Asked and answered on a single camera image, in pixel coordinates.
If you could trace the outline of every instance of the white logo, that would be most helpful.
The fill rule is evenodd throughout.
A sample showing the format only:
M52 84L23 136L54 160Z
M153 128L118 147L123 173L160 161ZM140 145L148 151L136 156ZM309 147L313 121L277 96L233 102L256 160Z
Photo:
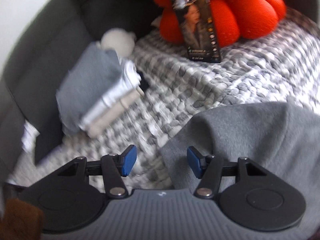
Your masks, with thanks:
M164 197L165 195L167 195L167 193L165 193L164 191L158 193L158 196L160 197Z

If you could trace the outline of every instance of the blue rubber tip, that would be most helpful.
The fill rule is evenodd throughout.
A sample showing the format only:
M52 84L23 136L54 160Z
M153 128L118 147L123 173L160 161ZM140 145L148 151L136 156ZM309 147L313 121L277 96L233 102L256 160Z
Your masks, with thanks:
M188 147L187 149L187 160L189 163L190 168L192 169L196 178L201 179L203 175L203 170L200 165L200 159L193 151L194 147Z
M133 146L124 157L124 163L121 168L121 176L128 176L137 160L137 148Z

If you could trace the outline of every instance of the stuffed animal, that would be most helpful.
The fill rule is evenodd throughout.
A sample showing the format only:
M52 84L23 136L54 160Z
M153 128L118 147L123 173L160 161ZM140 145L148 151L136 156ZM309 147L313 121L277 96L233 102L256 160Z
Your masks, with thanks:
M97 46L102 50L114 49L118 57L129 57L133 52L135 41L136 35L133 32L114 28L102 36Z
M161 36L172 43L183 43L178 20L170 0L154 0L164 7L160 22ZM220 47L240 37L256 39L274 31L286 14L283 0L210 0L212 17Z

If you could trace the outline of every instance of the white wall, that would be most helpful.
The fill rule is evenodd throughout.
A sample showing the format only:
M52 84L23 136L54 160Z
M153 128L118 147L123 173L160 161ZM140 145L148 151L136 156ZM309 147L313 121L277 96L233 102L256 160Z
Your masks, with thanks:
M17 39L48 0L0 0L0 76Z

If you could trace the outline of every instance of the chunky knit blanket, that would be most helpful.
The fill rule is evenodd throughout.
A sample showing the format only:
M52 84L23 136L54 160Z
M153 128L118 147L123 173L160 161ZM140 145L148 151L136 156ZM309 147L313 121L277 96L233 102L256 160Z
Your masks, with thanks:
M131 56L150 83L145 97L97 139L84 134L65 138L37 167L33 151L26 149L10 181L29 186L77 156L99 160L135 144L137 162L124 178L128 189L169 188L172 183L158 150L200 111L290 101L320 113L320 30L299 12L288 10L286 19L270 35L240 40L221 52L220 64L192 62L183 46L169 44L158 30L152 31L137 42ZM91 178L90 183L103 191L101 177Z

